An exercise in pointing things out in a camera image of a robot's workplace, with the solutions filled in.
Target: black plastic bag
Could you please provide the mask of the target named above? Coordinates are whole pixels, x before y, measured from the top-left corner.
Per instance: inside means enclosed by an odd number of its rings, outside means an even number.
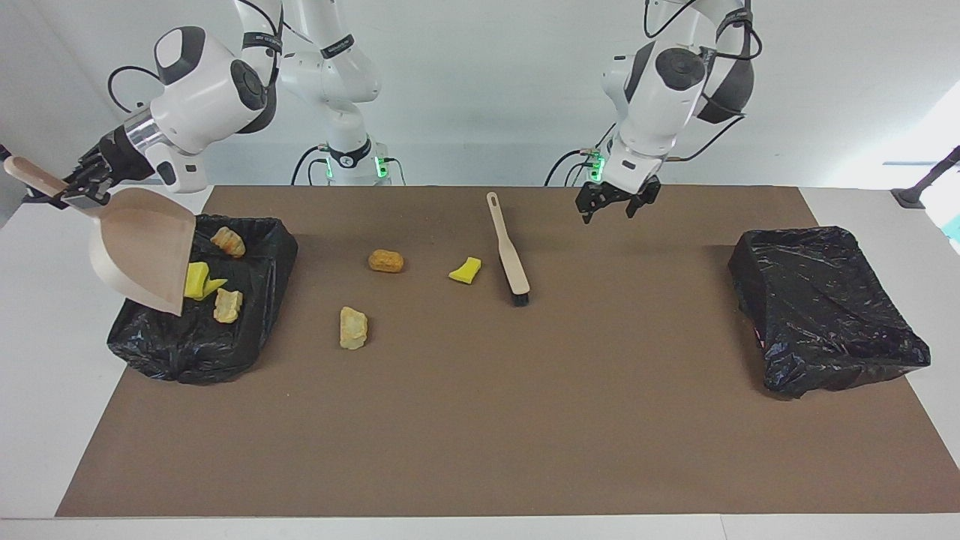
[[[930,350],[838,227],[744,233],[730,260],[766,359],[764,384],[793,398],[896,379]]]
[[[221,227],[240,234],[247,253],[232,258],[210,242]],[[216,293],[183,300],[178,317],[128,300],[107,345],[131,368],[152,379],[208,384],[232,379],[256,362],[279,315],[287,280],[297,258],[297,240],[278,219],[197,216],[190,261],[204,261],[210,278],[226,278],[224,289],[243,293],[239,319],[213,319]]]

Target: brown table surface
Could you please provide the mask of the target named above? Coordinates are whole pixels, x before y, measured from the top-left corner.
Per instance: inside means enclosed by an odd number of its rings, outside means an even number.
[[[58,515],[960,511],[906,379],[763,389],[726,262],[747,230],[816,225],[797,189],[670,185],[587,227],[574,190],[497,188],[524,308],[487,191],[217,187],[207,213],[276,216],[300,243],[276,330],[230,383],[128,370]],[[367,270],[376,248],[405,271]],[[467,256],[471,286],[446,277]],[[371,317],[359,351],[342,306]]]

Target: beige dustpan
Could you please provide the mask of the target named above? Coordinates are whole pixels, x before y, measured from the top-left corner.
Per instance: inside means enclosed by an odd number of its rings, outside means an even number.
[[[50,197],[67,187],[23,158],[7,158],[4,169]],[[103,207],[72,208],[93,218],[90,262],[104,283],[134,302],[180,315],[196,226],[190,210],[138,187],[111,194]]]

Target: food item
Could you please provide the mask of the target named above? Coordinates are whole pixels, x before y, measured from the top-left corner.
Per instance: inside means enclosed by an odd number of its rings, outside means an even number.
[[[240,237],[240,234],[231,231],[227,227],[221,227],[220,231],[217,231],[217,233],[210,238],[210,241],[233,258],[240,258],[247,253],[247,246],[244,245],[243,238]]]
[[[217,289],[217,303],[213,309],[213,318],[219,323],[230,324],[240,317],[240,306],[243,305],[243,293]]]
[[[194,300],[204,297],[204,285],[210,275],[210,267],[205,262],[191,262],[186,267],[186,282],[183,284],[183,296]]]
[[[356,351],[367,342],[367,315],[352,307],[340,310],[340,346]]]
[[[481,261],[479,258],[467,257],[467,262],[460,268],[450,272],[449,277],[455,282],[471,284],[477,272],[480,271],[480,265]]]
[[[211,294],[216,292],[218,288],[226,284],[227,284],[227,280],[207,280],[206,284],[204,285],[204,295],[202,298],[198,300],[206,300],[207,296],[210,296]]]
[[[395,251],[376,250],[367,259],[371,270],[399,274],[403,270],[403,256]]]

